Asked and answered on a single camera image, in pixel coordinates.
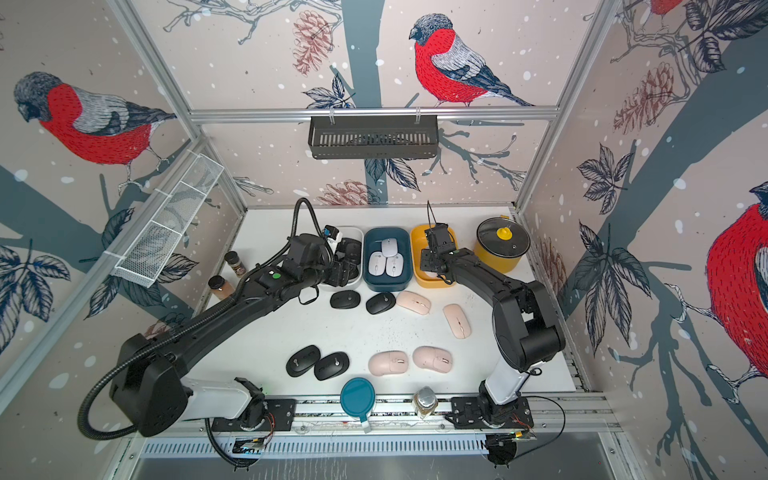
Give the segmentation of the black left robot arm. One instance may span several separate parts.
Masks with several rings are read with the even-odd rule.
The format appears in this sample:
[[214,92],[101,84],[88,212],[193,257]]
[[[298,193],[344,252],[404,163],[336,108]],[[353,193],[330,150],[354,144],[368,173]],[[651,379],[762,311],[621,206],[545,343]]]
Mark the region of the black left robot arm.
[[[316,226],[298,233],[293,223],[286,244],[272,257],[247,272],[232,294],[193,317],[183,328],[148,339],[136,334],[121,346],[116,365],[86,394],[77,414],[80,433],[106,441],[135,432],[157,435],[175,423],[192,418],[201,389],[185,376],[207,354],[250,323],[265,317],[307,288],[316,289],[335,272],[332,241],[339,231]],[[129,426],[102,431],[90,424],[90,410],[101,391],[127,417]]]

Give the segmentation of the white mouse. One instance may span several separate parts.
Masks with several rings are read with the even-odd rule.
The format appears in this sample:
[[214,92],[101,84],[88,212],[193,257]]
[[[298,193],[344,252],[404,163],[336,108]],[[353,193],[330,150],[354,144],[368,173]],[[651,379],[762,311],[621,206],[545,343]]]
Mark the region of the white mouse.
[[392,278],[398,278],[404,271],[404,257],[397,253],[386,258],[386,274]]
[[398,242],[395,238],[386,238],[381,241],[381,253],[387,257],[394,257],[399,253]]
[[368,260],[368,274],[374,277],[386,272],[387,257],[381,251],[373,252]]

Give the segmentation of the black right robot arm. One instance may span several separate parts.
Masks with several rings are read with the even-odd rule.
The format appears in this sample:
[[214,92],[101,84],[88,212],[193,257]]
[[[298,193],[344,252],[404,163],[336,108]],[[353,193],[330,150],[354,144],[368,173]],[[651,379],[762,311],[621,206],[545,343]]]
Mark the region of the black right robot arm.
[[492,307],[493,335],[501,360],[481,383],[480,399],[492,414],[510,409],[539,364],[566,346],[565,334],[546,287],[493,269],[471,250],[456,246],[445,223],[425,232],[420,267],[447,284],[459,284]]

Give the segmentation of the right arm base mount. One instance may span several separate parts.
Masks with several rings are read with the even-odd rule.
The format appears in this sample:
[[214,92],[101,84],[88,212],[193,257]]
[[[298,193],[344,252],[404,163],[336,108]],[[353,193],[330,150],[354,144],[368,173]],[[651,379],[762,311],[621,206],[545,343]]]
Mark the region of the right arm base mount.
[[528,400],[520,397],[504,405],[489,397],[453,397],[444,418],[456,429],[517,428],[530,430],[534,426]]

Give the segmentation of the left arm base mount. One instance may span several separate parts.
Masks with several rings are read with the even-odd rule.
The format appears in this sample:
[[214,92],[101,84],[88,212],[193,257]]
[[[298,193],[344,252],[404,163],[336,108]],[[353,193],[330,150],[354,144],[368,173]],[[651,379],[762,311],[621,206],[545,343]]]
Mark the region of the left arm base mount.
[[244,377],[236,377],[234,382],[248,392],[249,403],[237,417],[212,419],[214,432],[269,433],[291,430],[297,407],[296,399],[268,397],[262,388]]

